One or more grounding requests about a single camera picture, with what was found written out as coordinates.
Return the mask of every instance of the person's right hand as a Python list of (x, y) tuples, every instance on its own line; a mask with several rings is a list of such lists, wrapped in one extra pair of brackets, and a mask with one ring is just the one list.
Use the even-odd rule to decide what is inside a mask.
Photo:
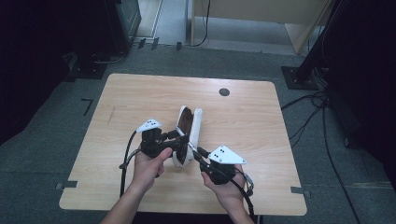
[[(242, 166), (236, 164), (235, 168), (243, 172)], [(204, 184), (215, 192), (221, 206), (227, 211), (233, 223), (253, 223), (244, 207), (244, 197), (239, 189), (232, 183), (224, 185), (215, 185), (209, 175), (201, 172)], [(239, 172), (236, 173), (233, 180), (243, 188), (246, 180)]]

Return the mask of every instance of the table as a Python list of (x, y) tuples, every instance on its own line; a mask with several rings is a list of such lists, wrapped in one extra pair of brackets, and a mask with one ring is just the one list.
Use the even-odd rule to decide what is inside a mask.
[[(195, 17), (206, 17), (208, 2), (192, 0), (192, 45)], [(209, 17), (285, 23), (294, 51), (300, 53), (315, 28), (325, 25), (333, 3), (333, 0), (215, 0), (210, 3)]]
[[(226, 88), (228, 96), (219, 90)], [(174, 129), (182, 105), (204, 111), (199, 147), (225, 145), (247, 160), (244, 171), (254, 181), (251, 201), (257, 215), (302, 216), (303, 194), (292, 193), (300, 181), (282, 118), (276, 88), (266, 81), (112, 74), (85, 135), (69, 181), (63, 209), (110, 210), (119, 198), (125, 148), (132, 132), (153, 118), (163, 132)], [(137, 148), (137, 134), (131, 148)], [(164, 163), (165, 173), (145, 195), (139, 211), (224, 214), (214, 193), (204, 186), (198, 162), (186, 168)], [(131, 162), (126, 183), (134, 171)]]

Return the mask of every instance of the white object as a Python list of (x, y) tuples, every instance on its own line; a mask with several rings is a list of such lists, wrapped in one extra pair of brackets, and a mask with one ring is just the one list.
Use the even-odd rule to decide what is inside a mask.
[(226, 146), (220, 146), (211, 152), (208, 158), (220, 164), (246, 164), (247, 162)]
[(155, 119), (149, 119), (145, 123), (143, 123), (138, 129), (136, 129), (137, 133), (141, 133), (143, 131), (151, 130), (161, 127), (161, 123)]
[[(178, 114), (178, 120), (177, 120), (177, 125), (181, 117), (181, 113), (183, 113), (184, 108), (186, 108), (185, 105), (183, 105), (180, 108), (180, 113)], [(195, 148), (198, 147), (198, 140), (199, 140), (199, 132), (201, 130), (201, 120), (202, 120), (202, 114), (203, 110), (201, 108), (195, 108), (194, 110), (194, 117), (192, 120), (192, 126), (191, 126), (191, 133), (190, 133), (190, 143), (187, 147), (187, 155), (186, 155), (186, 160), (184, 160), (184, 163), (181, 164), (181, 162), (177, 159), (177, 153), (174, 151), (173, 152), (173, 163), (175, 166), (180, 166), (180, 167), (186, 167), (187, 164), (190, 163), (190, 161), (194, 160), (194, 155), (192, 154), (193, 148), (191, 148), (190, 144), (192, 144)]]

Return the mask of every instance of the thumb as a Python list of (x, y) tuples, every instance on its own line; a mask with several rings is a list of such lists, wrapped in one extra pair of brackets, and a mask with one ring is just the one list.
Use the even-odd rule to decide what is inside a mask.
[(172, 154), (172, 148), (167, 147), (166, 149), (164, 149), (160, 155), (158, 155), (158, 157), (156, 158), (157, 161), (159, 162), (164, 162), (166, 161), (169, 156)]

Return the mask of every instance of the person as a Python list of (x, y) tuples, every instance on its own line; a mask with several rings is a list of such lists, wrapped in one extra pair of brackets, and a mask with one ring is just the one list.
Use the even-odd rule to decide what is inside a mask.
[[(156, 177), (164, 172), (163, 162), (172, 154), (172, 148), (166, 148), (158, 157), (152, 159), (142, 152), (134, 158), (134, 177), (124, 194), (114, 204), (101, 223), (128, 223), (134, 220), (137, 208), (146, 192), (154, 185)], [(241, 165), (235, 168), (242, 171)], [(205, 186), (212, 189), (220, 205), (226, 210), (231, 221), (235, 224), (253, 223), (243, 203), (243, 196), (231, 182), (225, 185), (215, 185), (205, 172), (201, 172)], [(245, 185), (244, 177), (237, 173), (233, 180), (241, 187)]]

